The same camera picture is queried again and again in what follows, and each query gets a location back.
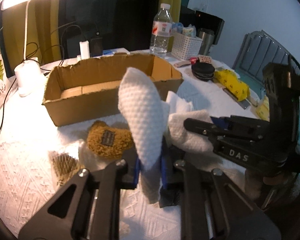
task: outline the screw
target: screw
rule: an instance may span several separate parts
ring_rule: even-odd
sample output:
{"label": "screw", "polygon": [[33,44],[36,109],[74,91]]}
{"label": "screw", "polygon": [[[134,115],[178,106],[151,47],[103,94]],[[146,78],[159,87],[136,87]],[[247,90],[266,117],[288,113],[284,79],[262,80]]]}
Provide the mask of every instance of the screw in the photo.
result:
{"label": "screw", "polygon": [[125,160],[119,160],[116,163],[117,166],[125,166],[126,165],[126,161]]}
{"label": "screw", "polygon": [[184,160],[177,160],[174,165],[176,167],[184,167],[186,165],[186,162]]}
{"label": "screw", "polygon": [[87,169],[82,169],[81,171],[78,172],[79,173],[79,177],[85,177],[88,175],[88,170]]}
{"label": "screw", "polygon": [[213,175],[215,176],[221,176],[223,174],[222,170],[216,168],[216,169],[213,169],[212,171]]}

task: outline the plastic water bottle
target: plastic water bottle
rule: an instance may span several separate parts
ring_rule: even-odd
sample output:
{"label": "plastic water bottle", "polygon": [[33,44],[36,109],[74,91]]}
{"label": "plastic water bottle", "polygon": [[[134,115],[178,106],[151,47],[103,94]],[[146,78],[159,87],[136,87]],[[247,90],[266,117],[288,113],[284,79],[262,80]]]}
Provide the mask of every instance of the plastic water bottle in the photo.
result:
{"label": "plastic water bottle", "polygon": [[172,26],[169,9],[169,4],[162,3],[159,12],[154,17],[150,42],[150,52],[154,54],[164,56],[167,53]]}

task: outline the yellow package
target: yellow package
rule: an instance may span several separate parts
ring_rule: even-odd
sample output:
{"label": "yellow package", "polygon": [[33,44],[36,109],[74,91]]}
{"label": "yellow package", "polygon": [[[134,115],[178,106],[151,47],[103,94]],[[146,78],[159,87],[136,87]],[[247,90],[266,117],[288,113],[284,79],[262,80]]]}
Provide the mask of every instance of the yellow package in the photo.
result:
{"label": "yellow package", "polygon": [[238,99],[238,101],[242,101],[250,95],[249,86],[238,80],[233,71],[228,69],[215,71],[214,76]]}
{"label": "yellow package", "polygon": [[269,98],[265,96],[263,100],[260,102],[259,106],[256,109],[257,115],[265,121],[270,120],[270,112],[269,112]]}

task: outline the white paper towel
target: white paper towel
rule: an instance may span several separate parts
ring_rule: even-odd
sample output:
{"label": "white paper towel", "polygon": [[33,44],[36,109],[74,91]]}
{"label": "white paper towel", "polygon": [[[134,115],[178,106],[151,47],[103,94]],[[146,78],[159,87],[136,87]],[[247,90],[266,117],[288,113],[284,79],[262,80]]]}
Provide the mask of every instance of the white paper towel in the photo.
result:
{"label": "white paper towel", "polygon": [[192,102],[187,102],[172,91],[168,91],[166,102],[170,105],[169,114],[193,111]]}
{"label": "white paper towel", "polygon": [[155,203],[159,198],[159,157],[169,105],[161,101],[149,77],[131,67],[122,78],[118,96],[118,108],[129,124],[142,164],[141,189],[149,203]]}
{"label": "white paper towel", "polygon": [[208,140],[208,137],[189,132],[184,128],[183,122],[187,118],[194,118],[212,123],[209,113],[206,110],[170,114],[168,127],[171,143],[181,150],[190,153],[212,151],[213,146]]}

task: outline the white plastic basket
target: white plastic basket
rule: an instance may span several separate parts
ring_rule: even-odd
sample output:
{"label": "white plastic basket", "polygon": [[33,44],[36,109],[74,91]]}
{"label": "white plastic basket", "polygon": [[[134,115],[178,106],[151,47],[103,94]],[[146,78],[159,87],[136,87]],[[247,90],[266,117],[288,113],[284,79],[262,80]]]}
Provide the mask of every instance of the white plastic basket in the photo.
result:
{"label": "white plastic basket", "polygon": [[187,60],[191,57],[197,57],[202,39],[191,38],[180,33],[174,33],[174,40],[171,54],[179,60]]}

